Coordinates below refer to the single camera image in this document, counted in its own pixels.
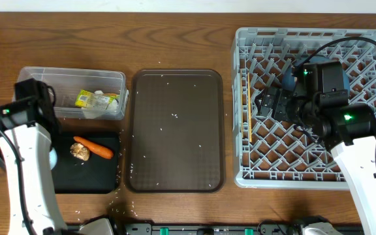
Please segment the dark blue plate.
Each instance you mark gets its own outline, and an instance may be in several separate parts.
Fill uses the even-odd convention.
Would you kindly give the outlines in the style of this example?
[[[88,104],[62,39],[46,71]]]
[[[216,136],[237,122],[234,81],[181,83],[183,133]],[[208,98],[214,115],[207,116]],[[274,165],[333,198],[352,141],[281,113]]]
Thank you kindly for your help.
[[[298,60],[296,60],[294,63],[290,64],[290,67],[285,71],[283,78],[282,78],[282,88],[287,89],[289,91],[292,91],[295,87],[295,78],[293,76],[293,71],[292,67],[298,66],[301,62],[303,62],[306,59],[306,57],[302,57]],[[315,57],[312,57],[310,59],[310,63],[314,62],[326,62],[329,61],[330,59],[322,56],[322,55],[316,55]],[[345,71],[342,72],[342,77],[343,77],[343,83],[344,83],[344,88],[347,89],[348,92],[351,91],[350,85],[349,85],[349,79],[348,76],[346,75]]]

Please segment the white paper napkin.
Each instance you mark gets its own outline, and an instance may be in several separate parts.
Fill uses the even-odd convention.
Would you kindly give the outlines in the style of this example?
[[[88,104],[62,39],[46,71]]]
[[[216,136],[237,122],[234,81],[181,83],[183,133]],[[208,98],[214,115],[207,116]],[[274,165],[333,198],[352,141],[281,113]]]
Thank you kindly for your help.
[[[115,93],[103,93],[101,90],[94,92],[96,110],[117,110],[120,95]]]

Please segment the orange carrot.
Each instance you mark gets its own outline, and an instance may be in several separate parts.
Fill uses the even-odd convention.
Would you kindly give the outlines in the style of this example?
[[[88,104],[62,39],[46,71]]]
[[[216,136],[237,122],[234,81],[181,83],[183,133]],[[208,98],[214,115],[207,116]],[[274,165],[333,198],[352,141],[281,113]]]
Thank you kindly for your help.
[[[105,159],[111,159],[114,156],[114,152],[102,145],[96,144],[92,141],[89,141],[85,138],[82,138],[80,136],[74,136],[73,139],[82,144],[84,147],[86,147],[89,151],[93,152],[94,154],[105,158]]]

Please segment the yellow snack wrapper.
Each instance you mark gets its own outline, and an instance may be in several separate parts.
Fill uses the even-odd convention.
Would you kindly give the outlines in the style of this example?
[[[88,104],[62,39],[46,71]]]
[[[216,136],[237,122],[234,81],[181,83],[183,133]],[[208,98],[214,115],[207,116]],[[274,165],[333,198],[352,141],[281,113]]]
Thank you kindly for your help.
[[[93,105],[95,104],[94,92],[90,92],[84,89],[81,89],[74,105],[80,108],[95,110]]]

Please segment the brown food scrap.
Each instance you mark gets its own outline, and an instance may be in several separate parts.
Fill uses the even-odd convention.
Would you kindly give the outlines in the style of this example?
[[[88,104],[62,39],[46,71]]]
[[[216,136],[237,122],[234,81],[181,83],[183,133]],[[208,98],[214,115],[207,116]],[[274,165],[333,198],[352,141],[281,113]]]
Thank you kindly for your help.
[[[70,153],[73,157],[87,161],[90,157],[90,151],[81,143],[74,143],[70,147]]]

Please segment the light blue rice bowl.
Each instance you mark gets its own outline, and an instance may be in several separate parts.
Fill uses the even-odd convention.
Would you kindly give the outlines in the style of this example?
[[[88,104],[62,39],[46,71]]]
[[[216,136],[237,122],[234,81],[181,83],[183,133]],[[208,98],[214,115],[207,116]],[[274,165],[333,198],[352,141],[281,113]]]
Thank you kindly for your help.
[[[57,164],[58,156],[55,148],[52,148],[49,152],[50,169],[53,170]]]

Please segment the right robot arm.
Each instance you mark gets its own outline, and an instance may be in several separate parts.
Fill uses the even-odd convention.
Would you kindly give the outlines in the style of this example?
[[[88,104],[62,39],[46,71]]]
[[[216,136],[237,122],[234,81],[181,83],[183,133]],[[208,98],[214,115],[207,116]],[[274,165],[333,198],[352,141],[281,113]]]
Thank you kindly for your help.
[[[304,63],[292,89],[268,87],[255,97],[258,113],[311,129],[339,166],[365,234],[376,234],[376,117],[349,103],[339,61]]]

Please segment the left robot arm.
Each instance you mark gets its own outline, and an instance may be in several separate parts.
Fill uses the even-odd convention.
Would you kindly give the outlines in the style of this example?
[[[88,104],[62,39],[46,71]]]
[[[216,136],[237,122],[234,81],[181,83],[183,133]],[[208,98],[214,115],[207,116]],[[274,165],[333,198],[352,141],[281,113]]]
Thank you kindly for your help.
[[[10,202],[9,234],[64,234],[50,152],[59,132],[52,87],[33,78],[14,86],[14,102],[0,106],[0,149]]]

